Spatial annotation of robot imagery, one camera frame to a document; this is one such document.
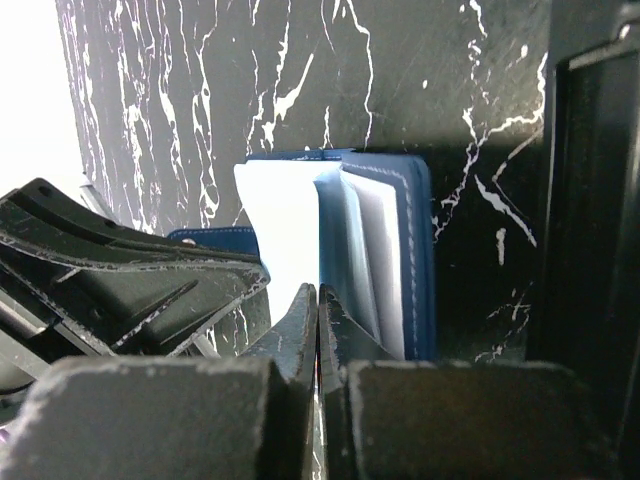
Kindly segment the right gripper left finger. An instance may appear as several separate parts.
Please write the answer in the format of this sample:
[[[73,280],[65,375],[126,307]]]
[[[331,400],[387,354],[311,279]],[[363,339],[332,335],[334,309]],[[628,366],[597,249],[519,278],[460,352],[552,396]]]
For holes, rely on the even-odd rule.
[[[5,479],[307,479],[316,291],[242,355],[69,357],[27,393]]]

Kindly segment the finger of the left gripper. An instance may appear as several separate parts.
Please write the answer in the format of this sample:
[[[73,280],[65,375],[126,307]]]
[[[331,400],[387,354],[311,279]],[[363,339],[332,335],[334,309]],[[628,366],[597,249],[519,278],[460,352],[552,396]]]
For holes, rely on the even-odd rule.
[[[1,200],[1,386],[67,356],[177,356],[268,280],[254,255],[135,231],[33,180]]]

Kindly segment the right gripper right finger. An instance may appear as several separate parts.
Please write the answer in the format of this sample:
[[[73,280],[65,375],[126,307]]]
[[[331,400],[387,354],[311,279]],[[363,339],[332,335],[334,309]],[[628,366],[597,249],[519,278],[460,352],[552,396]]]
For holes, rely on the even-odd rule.
[[[548,362],[392,358],[322,286],[331,479],[616,479],[586,385]]]

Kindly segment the blue leather card holder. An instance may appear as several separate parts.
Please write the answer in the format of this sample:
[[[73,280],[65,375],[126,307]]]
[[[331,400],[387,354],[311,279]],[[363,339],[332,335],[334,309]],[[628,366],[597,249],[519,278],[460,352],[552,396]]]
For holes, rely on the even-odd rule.
[[[253,154],[234,178],[246,227],[179,229],[178,241],[257,255],[279,321],[299,286],[331,287],[394,357],[437,355],[431,178],[415,155],[317,149]]]

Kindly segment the black plastic card box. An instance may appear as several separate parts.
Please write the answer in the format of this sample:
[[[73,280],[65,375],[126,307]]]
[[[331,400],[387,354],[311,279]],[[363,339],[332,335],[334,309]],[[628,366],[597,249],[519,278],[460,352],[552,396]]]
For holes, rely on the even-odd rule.
[[[631,439],[639,364],[639,5],[551,5],[540,262],[527,355],[591,388]]]

